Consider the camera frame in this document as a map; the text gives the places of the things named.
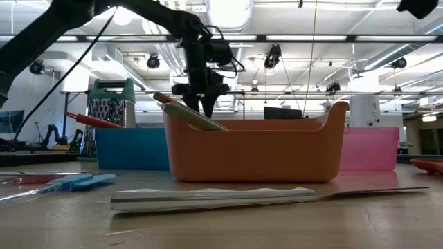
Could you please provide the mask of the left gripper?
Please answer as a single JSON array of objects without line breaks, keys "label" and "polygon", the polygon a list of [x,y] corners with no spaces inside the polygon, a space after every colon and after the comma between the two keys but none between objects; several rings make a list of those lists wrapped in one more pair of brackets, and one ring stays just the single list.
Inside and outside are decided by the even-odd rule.
[{"label": "left gripper", "polygon": [[[174,84],[172,93],[182,95],[186,106],[197,113],[199,113],[199,98],[195,94],[204,94],[211,87],[220,86],[222,89],[224,88],[224,77],[207,66],[203,43],[209,39],[212,38],[207,36],[201,38],[177,37],[179,41],[177,47],[182,48],[185,52],[185,73],[188,76],[188,83]],[[201,97],[204,115],[207,118],[212,118],[214,105],[218,97],[218,93],[206,93]]]}]

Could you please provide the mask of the white-handled kitchen knife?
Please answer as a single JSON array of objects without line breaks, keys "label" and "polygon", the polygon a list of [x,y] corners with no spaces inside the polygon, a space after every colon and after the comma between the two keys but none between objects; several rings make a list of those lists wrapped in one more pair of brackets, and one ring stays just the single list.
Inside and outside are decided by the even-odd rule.
[{"label": "white-handled kitchen knife", "polygon": [[223,190],[206,188],[189,191],[137,189],[114,192],[111,209],[121,212],[162,212],[170,210],[217,209],[236,206],[273,205],[299,203],[326,196],[348,194],[378,194],[423,190],[423,187],[400,187],[372,190],[348,190],[341,192],[316,192],[296,187],[288,190],[260,188],[254,190]]}]

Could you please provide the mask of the blue handled utensil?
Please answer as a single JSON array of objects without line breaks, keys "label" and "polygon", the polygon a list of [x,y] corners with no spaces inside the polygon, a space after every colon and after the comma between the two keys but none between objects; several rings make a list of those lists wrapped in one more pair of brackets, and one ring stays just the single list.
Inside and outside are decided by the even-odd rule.
[{"label": "blue handled utensil", "polygon": [[7,202],[27,199],[38,194],[45,194],[49,192],[76,192],[84,191],[94,188],[100,184],[107,184],[109,181],[117,177],[115,174],[80,174],[65,176],[63,178],[49,181],[45,186],[33,189],[27,192],[18,194],[11,194],[7,196],[0,196],[0,204]]}]

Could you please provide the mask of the black folding background table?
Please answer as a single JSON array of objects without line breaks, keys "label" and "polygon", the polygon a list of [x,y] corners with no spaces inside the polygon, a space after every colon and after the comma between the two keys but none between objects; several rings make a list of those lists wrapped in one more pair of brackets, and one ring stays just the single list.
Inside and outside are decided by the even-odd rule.
[{"label": "black folding background table", "polygon": [[246,119],[246,92],[245,91],[227,91],[217,102],[220,108],[242,113],[242,119]]}]

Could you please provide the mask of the black background monitor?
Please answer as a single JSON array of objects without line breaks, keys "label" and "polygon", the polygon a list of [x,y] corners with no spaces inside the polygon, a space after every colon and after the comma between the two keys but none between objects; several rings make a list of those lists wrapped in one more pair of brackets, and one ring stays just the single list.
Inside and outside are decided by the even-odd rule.
[{"label": "black background monitor", "polygon": [[302,111],[277,107],[264,107],[265,120],[297,120],[303,119]]}]

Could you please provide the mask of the teal blue plastic bin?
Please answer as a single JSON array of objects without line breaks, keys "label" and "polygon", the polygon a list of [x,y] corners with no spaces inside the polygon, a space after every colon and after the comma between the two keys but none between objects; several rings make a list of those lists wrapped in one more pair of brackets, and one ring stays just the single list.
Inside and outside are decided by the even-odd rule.
[{"label": "teal blue plastic bin", "polygon": [[164,128],[98,128],[94,142],[100,169],[170,169]]}]

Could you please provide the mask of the black background robot arms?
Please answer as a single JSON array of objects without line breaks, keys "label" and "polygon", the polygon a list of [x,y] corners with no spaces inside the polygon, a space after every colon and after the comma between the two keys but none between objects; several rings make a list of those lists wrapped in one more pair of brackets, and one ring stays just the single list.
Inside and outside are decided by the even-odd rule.
[{"label": "black background robot arms", "polygon": [[83,136],[83,131],[81,129],[77,129],[75,131],[75,135],[71,142],[68,141],[68,138],[66,136],[60,136],[58,133],[58,128],[54,124],[48,125],[48,131],[46,133],[46,136],[44,137],[43,141],[40,142],[40,146],[43,149],[48,148],[48,144],[50,142],[50,138],[52,133],[54,133],[54,141],[55,145],[58,147],[61,147],[62,149],[68,148],[69,151],[79,151],[81,140]]}]

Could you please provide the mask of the pink translucent plastic bin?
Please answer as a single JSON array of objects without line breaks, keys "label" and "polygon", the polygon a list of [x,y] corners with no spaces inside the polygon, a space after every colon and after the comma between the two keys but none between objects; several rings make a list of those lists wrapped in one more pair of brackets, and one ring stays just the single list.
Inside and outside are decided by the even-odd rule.
[{"label": "pink translucent plastic bin", "polygon": [[398,127],[345,128],[340,170],[391,172],[398,144]]}]

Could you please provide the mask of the blue screen monitor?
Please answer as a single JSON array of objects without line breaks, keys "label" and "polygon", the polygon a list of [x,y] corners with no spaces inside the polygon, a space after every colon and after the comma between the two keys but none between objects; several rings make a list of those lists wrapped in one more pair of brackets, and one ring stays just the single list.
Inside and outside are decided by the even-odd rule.
[{"label": "blue screen monitor", "polygon": [[24,111],[0,111],[0,133],[16,133],[24,120]]}]

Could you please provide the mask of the black overhead frame beam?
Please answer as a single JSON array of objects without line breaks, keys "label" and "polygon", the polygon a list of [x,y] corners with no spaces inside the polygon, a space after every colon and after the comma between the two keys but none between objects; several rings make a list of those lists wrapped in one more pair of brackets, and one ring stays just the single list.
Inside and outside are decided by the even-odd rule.
[{"label": "black overhead frame beam", "polygon": [[[443,35],[214,35],[233,43],[443,44]],[[104,43],[175,43],[171,35],[103,35]]]}]

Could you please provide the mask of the silver ventilation duct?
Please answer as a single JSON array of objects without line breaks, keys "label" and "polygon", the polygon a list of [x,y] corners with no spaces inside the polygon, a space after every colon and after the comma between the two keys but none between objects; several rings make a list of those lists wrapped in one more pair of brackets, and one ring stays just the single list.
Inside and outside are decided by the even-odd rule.
[{"label": "silver ventilation duct", "polygon": [[219,71],[242,72],[242,52],[233,52],[228,45],[228,35],[245,33],[251,23],[253,0],[205,0],[209,26],[219,33],[218,47],[223,62],[218,63]]}]

